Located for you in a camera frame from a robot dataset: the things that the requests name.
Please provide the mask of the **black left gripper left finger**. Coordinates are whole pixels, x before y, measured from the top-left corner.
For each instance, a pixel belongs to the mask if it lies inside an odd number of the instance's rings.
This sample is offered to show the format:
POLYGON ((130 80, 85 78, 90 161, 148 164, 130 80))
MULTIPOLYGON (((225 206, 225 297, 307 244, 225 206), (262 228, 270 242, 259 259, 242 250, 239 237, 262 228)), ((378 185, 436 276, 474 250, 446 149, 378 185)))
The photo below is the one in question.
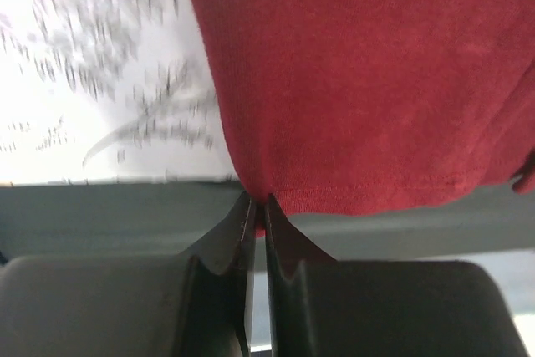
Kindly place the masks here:
POLYGON ((241 194, 176 254, 12 260, 2 355, 250 355, 256 211, 241 194))

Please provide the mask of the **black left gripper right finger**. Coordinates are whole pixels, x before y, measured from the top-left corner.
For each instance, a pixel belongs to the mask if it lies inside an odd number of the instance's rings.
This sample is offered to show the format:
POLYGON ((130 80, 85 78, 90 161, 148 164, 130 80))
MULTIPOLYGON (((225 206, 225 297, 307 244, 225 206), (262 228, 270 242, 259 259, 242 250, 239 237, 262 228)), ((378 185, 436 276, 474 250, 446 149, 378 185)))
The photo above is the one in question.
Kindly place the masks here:
POLYGON ((339 261, 264 208, 276 356, 524 356, 502 294, 463 261, 339 261))

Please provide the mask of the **dark red t-shirt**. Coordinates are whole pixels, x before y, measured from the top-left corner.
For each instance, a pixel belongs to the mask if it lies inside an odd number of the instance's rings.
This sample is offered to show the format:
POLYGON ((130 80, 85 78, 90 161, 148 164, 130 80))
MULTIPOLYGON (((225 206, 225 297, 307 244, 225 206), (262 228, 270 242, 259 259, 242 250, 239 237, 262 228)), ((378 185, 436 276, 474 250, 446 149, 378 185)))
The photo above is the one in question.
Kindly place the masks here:
POLYGON ((288 214, 534 188, 534 0, 192 0, 237 176, 288 214))

